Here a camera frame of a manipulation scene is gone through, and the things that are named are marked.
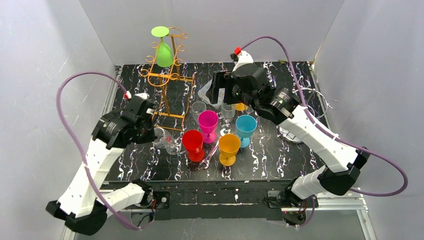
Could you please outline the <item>clear wine glass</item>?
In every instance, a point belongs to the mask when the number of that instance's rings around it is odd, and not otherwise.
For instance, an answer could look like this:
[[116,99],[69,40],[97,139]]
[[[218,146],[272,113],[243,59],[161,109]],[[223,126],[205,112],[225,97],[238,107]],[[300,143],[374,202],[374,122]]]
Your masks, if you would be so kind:
[[169,155],[177,155],[180,147],[169,131],[162,127],[155,127],[154,134],[156,139],[152,142],[159,149],[165,149]]

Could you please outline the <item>orange glass yellow base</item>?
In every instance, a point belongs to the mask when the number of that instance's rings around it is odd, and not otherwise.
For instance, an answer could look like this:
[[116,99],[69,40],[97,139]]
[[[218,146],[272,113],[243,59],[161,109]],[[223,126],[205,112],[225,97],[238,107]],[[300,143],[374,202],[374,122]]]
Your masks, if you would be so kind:
[[239,111],[239,112],[241,112],[241,111],[246,111],[246,110],[248,110],[248,109],[249,109],[249,106],[247,106],[247,105],[245,105],[245,104],[243,104],[243,103],[236,103],[236,104],[235,104],[235,109],[236,109],[237,111]]

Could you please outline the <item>clear stemless glass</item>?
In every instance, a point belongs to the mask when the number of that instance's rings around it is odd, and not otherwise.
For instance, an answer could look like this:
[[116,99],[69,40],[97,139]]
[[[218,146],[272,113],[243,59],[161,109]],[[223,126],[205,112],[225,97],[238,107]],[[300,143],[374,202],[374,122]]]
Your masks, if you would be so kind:
[[231,121],[236,114],[236,105],[222,103],[220,106],[220,113],[224,120]]

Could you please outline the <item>pink wine glass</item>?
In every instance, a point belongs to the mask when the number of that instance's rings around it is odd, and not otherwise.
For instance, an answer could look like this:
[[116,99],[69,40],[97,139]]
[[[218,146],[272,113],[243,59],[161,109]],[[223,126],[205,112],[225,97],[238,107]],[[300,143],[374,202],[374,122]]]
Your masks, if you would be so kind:
[[216,138],[216,129],[218,126],[218,114],[212,110],[205,110],[198,116],[198,125],[201,130],[203,142],[206,144],[213,143]]

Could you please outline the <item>red wine glass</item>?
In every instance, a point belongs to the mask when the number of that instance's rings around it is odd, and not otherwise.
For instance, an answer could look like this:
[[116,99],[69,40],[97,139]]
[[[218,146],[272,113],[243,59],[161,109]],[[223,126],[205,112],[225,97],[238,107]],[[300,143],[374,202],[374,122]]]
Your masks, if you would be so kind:
[[188,152],[188,158],[192,162],[200,162],[205,156],[203,149],[203,136],[197,130],[188,130],[182,136],[182,144]]

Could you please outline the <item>blue wine glass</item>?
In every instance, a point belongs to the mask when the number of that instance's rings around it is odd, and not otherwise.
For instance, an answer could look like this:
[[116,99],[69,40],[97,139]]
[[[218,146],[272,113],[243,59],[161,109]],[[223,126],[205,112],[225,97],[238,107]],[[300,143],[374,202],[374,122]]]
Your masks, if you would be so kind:
[[240,139],[240,147],[246,148],[250,144],[250,137],[257,128],[257,120],[251,115],[241,115],[236,119],[236,135]]

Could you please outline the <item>orange glass yellow foot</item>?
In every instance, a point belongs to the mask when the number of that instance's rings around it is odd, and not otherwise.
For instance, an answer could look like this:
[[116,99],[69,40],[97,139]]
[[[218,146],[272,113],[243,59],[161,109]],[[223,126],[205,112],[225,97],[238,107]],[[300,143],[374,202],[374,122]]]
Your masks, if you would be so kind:
[[236,154],[241,147],[240,139],[234,134],[225,134],[219,139],[219,161],[225,166],[232,166],[236,162]]

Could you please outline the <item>green wine glass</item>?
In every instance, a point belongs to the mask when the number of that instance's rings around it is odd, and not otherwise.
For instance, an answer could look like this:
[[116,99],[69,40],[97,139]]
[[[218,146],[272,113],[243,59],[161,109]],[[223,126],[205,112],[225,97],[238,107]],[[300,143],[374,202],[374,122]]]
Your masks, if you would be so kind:
[[166,26],[156,26],[151,30],[151,34],[154,37],[160,38],[160,42],[156,48],[155,63],[162,68],[170,67],[174,62],[173,51],[164,41],[164,37],[166,37],[169,32],[170,30]]

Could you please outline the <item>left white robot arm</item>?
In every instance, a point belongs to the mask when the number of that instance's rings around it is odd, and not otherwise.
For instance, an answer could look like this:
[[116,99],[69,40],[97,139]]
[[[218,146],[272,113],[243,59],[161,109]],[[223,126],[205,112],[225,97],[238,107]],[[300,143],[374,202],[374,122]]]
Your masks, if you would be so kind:
[[92,236],[113,213],[97,196],[90,184],[100,188],[112,165],[130,144],[146,144],[156,140],[153,114],[156,106],[147,93],[138,93],[121,110],[103,115],[97,122],[82,163],[69,187],[58,200],[47,203],[46,211],[64,221],[72,231]]

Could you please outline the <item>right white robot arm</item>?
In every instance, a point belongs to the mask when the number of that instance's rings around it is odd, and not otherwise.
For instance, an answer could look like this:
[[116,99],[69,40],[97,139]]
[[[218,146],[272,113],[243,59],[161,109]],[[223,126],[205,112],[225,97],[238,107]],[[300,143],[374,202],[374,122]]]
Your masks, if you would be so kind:
[[326,135],[328,128],[310,115],[289,89],[272,86],[266,70],[245,50],[236,49],[230,56],[236,64],[232,71],[214,72],[206,92],[209,101],[216,104],[220,89],[224,89],[224,103],[253,108],[260,117],[295,135],[324,161],[318,170],[293,179],[284,190],[284,200],[295,204],[320,193],[346,194],[369,155]]

